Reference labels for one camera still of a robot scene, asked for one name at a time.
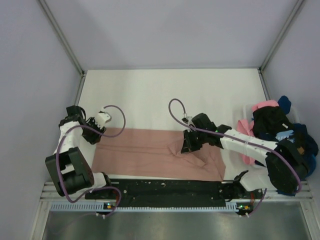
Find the dusty pink t shirt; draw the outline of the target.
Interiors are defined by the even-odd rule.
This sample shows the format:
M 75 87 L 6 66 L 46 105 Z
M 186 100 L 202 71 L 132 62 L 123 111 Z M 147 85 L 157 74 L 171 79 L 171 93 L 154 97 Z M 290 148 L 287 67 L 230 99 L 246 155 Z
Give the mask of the dusty pink t shirt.
M 92 171 L 107 175 L 222 181 L 226 166 L 218 147 L 181 153 L 181 131 L 126 128 L 96 145 Z

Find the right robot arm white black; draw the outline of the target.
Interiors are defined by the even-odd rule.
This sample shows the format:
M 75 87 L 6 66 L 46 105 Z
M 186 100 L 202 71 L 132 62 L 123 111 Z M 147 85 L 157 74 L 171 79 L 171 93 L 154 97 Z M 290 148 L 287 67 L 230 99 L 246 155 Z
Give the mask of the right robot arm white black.
M 246 170 L 233 185 L 233 192 L 245 198 L 251 191 L 272 185 L 285 194 L 302 190 L 302 180 L 309 169 L 297 147 L 290 140 L 267 141 L 245 135 L 230 126 L 216 126 L 205 113 L 191 117 L 183 115 L 182 153 L 200 150 L 203 145 L 233 151 L 258 161 L 261 166 Z

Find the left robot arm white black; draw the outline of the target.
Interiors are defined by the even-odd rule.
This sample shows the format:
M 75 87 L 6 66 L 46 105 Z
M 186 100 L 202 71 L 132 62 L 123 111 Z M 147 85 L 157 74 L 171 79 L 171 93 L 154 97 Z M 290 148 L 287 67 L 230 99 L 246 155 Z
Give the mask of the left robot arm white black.
M 59 123 L 60 137 L 53 155 L 45 159 L 45 165 L 57 193 L 64 197 L 62 185 L 69 195 L 83 189 L 96 189 L 102 198 L 109 198 L 114 187 L 109 177 L 103 173 L 93 173 L 91 164 L 86 160 L 80 148 L 80 140 L 94 146 L 105 133 L 106 123 L 112 117 L 106 111 L 86 118 L 85 110 L 76 105 L 66 108 L 67 116 Z

